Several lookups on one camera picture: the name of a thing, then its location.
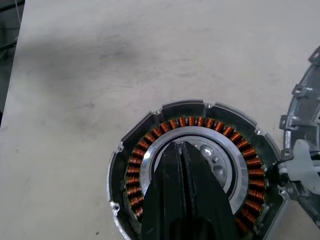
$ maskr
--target copper wire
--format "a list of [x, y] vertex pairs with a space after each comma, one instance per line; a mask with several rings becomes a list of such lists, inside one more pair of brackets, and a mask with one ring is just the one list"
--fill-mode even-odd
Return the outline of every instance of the copper wire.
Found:
[[248, 173], [250, 177], [263, 177], [265, 175], [265, 171], [261, 168], [250, 169]]
[[213, 118], [208, 118], [206, 120], [206, 124], [205, 124], [205, 127], [210, 129], [212, 128], [212, 126], [215, 124], [215, 120]]
[[253, 215], [251, 212], [249, 212], [248, 209], [241, 209], [241, 213], [250, 223], [252, 223], [253, 225], [255, 224], [257, 219], [256, 219], [255, 215]]
[[151, 130], [151, 132], [156, 135], [157, 137], [160, 137], [162, 135], [162, 132], [160, 130], [160, 128], [155, 127], [154, 129]]
[[127, 185], [136, 185], [139, 184], [139, 177], [137, 176], [129, 176], [126, 180]]
[[142, 217], [144, 213], [144, 209], [142, 207], [139, 207], [136, 211], [135, 211], [135, 215], [138, 219], [140, 219]]
[[249, 189], [249, 196], [258, 199], [260, 201], [265, 201], [265, 194], [261, 191], [257, 191], [257, 190], [253, 190], [253, 189]]
[[136, 194], [141, 193], [141, 187], [140, 186], [132, 186], [127, 188], [127, 194], [128, 196], [133, 196]]
[[242, 152], [242, 156], [244, 158], [254, 157], [256, 155], [257, 155], [256, 150], [253, 147]]
[[235, 132], [231, 137], [230, 140], [233, 143], [238, 142], [240, 139], [242, 139], [242, 135], [239, 132]]
[[242, 140], [241, 142], [239, 142], [237, 145], [238, 149], [244, 149], [248, 146], [250, 146], [250, 143], [247, 140]]
[[214, 127], [214, 130], [217, 132], [221, 132], [224, 129], [224, 123], [221, 121], [218, 121]]
[[229, 137], [233, 132], [234, 132], [234, 129], [230, 126], [227, 126], [222, 134], [225, 135], [226, 137]]
[[262, 162], [259, 158], [255, 157], [246, 161], [246, 165], [249, 169], [260, 168], [262, 166]]
[[169, 120], [169, 125], [171, 129], [176, 129], [178, 127], [177, 121], [175, 119]]
[[141, 159], [141, 158], [132, 156], [132, 157], [130, 157], [130, 159], [129, 159], [129, 164], [141, 165], [141, 163], [142, 163], [142, 159]]
[[146, 139], [151, 144], [156, 140], [156, 138], [150, 132], [144, 135], [144, 139]]
[[242, 231], [242, 233], [248, 232], [248, 227], [237, 217], [234, 218], [235, 223], [237, 224], [238, 228]]
[[186, 126], [186, 119], [184, 117], [179, 117], [178, 118], [179, 126], [180, 127], [185, 127]]
[[130, 200], [130, 205], [132, 208], [138, 206], [139, 204], [141, 204], [144, 201], [144, 197], [143, 196], [137, 196], [134, 197]]
[[160, 124], [160, 129], [162, 130], [162, 132], [166, 133], [170, 131], [170, 128], [168, 126], [168, 124], [166, 124], [165, 122]]
[[147, 143], [145, 140], [141, 139], [139, 142], [138, 142], [138, 146], [144, 150], [147, 150], [149, 147], [150, 147], [150, 144]]
[[188, 117], [188, 125], [194, 126], [195, 124], [196, 124], [196, 118], [194, 116], [189, 116]]
[[133, 149], [133, 151], [132, 151], [132, 154], [133, 154], [133, 155], [136, 155], [136, 156], [141, 157], [141, 158], [144, 157], [145, 153], [146, 153], [146, 151], [141, 150], [141, 149], [139, 149], [139, 148], [135, 148], [135, 149]]
[[198, 119], [196, 121], [196, 125], [198, 127], [202, 127], [204, 125], [204, 123], [205, 123], [205, 119], [202, 116], [198, 117]]
[[139, 167], [135, 167], [135, 166], [128, 166], [128, 170], [127, 170], [127, 173], [128, 174], [139, 174], [140, 172], [140, 168]]
[[250, 200], [247, 199], [247, 200], [245, 201], [245, 205], [246, 205], [247, 207], [249, 207], [250, 209], [256, 211], [257, 213], [260, 213], [260, 212], [261, 212], [262, 207], [261, 207], [261, 205], [260, 205], [259, 203], [257, 203], [257, 202], [250, 201]]
[[264, 179], [251, 179], [250, 185], [264, 189], [266, 187], [266, 182]]

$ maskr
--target copper coil winding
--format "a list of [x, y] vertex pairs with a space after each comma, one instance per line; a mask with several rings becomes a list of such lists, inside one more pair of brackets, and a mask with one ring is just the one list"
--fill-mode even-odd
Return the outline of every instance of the copper coil winding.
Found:
[[242, 135], [239, 132], [235, 132], [231, 137], [230, 140], [233, 143], [236, 143], [237, 141], [239, 141], [240, 139], [242, 139]]
[[250, 181], [250, 185], [258, 188], [263, 188], [263, 189], [266, 187], [266, 183], [264, 179], [252, 179]]
[[212, 128], [212, 126], [215, 124], [215, 120], [213, 118], [208, 118], [206, 120], [206, 124], [205, 124], [205, 127], [210, 129]]
[[149, 147], [150, 147], [150, 144], [147, 143], [145, 140], [141, 139], [139, 142], [138, 142], [138, 146], [144, 150], [147, 150]]
[[151, 130], [151, 132], [156, 135], [157, 137], [160, 137], [162, 135], [162, 132], [160, 130], [160, 128], [155, 127], [154, 129]]
[[137, 196], [134, 197], [130, 200], [130, 205], [132, 208], [138, 206], [139, 204], [141, 204], [144, 201], [144, 197], [143, 196]]
[[202, 116], [198, 117], [198, 119], [196, 121], [196, 125], [198, 127], [202, 127], [204, 125], [204, 123], [205, 123], [205, 119]]
[[141, 158], [138, 158], [138, 157], [130, 157], [130, 160], [129, 160], [129, 164], [133, 164], [133, 165], [141, 165], [142, 163], [142, 159]]
[[139, 148], [135, 148], [135, 149], [133, 149], [133, 151], [132, 151], [132, 154], [133, 154], [133, 155], [136, 155], [136, 156], [141, 157], [141, 158], [144, 157], [145, 153], [146, 153], [146, 152], [145, 152], [144, 150], [141, 150], [141, 149], [139, 149]]
[[254, 148], [249, 148], [249, 149], [247, 149], [247, 150], [242, 152], [242, 156], [244, 158], [254, 157], [256, 155], [257, 155], [257, 153], [256, 153], [256, 150]]
[[188, 125], [194, 126], [195, 124], [196, 124], [196, 118], [194, 116], [189, 116], [188, 117]]
[[265, 175], [265, 171], [261, 168], [250, 169], [248, 173], [250, 177], [263, 177]]
[[259, 158], [256, 157], [246, 161], [246, 165], [249, 169], [260, 168], [262, 166], [262, 162]]
[[242, 140], [241, 142], [239, 142], [237, 145], [238, 149], [244, 149], [248, 146], [250, 146], [250, 143], [247, 140]]
[[246, 232], [248, 232], [248, 227], [239, 219], [239, 218], [235, 218], [235, 223], [237, 224], [238, 228], [245, 234]]
[[217, 132], [221, 132], [224, 129], [224, 123], [221, 121], [218, 121], [214, 127], [214, 130], [216, 130]]
[[151, 144], [156, 140], [156, 138], [150, 132], [144, 135], [144, 139], [146, 139]]
[[162, 130], [162, 132], [166, 133], [170, 131], [170, 128], [168, 126], [168, 124], [166, 124], [165, 122], [160, 124], [160, 129]]
[[256, 211], [257, 213], [260, 213], [260, 212], [261, 212], [262, 207], [261, 207], [261, 205], [260, 205], [259, 203], [257, 203], [257, 202], [250, 201], [250, 200], [246, 200], [245, 205], [246, 205], [247, 207], [249, 207], [250, 209]]
[[135, 166], [128, 166], [127, 173], [128, 174], [139, 174], [140, 168]]
[[186, 119], [184, 117], [179, 117], [178, 118], [179, 126], [180, 127], [185, 127], [186, 126]]
[[177, 122], [175, 119], [169, 120], [169, 125], [171, 129], [176, 129], [178, 127]]
[[138, 219], [140, 219], [142, 217], [144, 213], [144, 209], [142, 207], [139, 207], [136, 211], [135, 211], [135, 215]]
[[256, 222], [256, 217], [253, 215], [251, 212], [249, 212], [248, 209], [241, 209], [242, 215], [252, 224], [255, 224]]
[[226, 137], [229, 137], [233, 132], [234, 132], [234, 129], [230, 126], [227, 126], [222, 134], [225, 135]]
[[136, 185], [136, 184], [139, 184], [139, 177], [137, 177], [137, 176], [130, 176], [130, 177], [128, 177], [128, 179], [126, 180], [126, 184], [127, 184], [127, 185]]
[[261, 191], [257, 191], [257, 190], [253, 190], [253, 189], [249, 189], [249, 196], [258, 199], [260, 201], [265, 201], [265, 194]]
[[141, 187], [140, 186], [128, 187], [126, 192], [127, 192], [128, 196], [130, 197], [130, 196], [141, 193]]

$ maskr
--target white table surface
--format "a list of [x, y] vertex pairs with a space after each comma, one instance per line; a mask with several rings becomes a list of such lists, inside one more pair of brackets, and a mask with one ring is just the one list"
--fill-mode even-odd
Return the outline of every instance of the white table surface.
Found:
[[[233, 106], [282, 148], [318, 0], [27, 0], [0, 129], [1, 240], [120, 240], [112, 151], [149, 110]], [[278, 239], [318, 240], [297, 203]]]

